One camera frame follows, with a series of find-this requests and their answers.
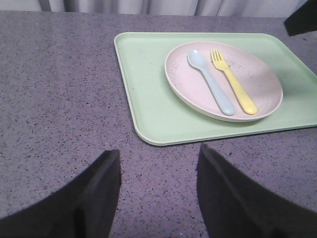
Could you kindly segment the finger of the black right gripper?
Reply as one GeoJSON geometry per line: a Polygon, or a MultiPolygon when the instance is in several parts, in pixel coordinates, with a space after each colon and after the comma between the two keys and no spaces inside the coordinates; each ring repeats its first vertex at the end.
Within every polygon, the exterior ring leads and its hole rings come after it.
{"type": "Polygon", "coordinates": [[[308,0],[291,14],[284,26],[289,36],[295,36],[317,30],[317,0],[308,0]]]}

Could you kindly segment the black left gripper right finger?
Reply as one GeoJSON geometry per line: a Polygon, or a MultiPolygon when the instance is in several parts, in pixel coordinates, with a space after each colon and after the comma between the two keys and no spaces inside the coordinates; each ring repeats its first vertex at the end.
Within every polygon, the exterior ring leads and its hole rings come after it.
{"type": "Polygon", "coordinates": [[[315,238],[317,214],[259,185],[202,144],[197,196],[211,238],[315,238]]]}

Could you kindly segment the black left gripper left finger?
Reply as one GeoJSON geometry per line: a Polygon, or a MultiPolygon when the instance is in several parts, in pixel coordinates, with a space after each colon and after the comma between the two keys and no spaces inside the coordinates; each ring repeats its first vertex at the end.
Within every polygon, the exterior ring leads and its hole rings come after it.
{"type": "Polygon", "coordinates": [[[120,153],[104,151],[42,201],[0,221],[2,238],[106,238],[121,186],[120,153]]]}

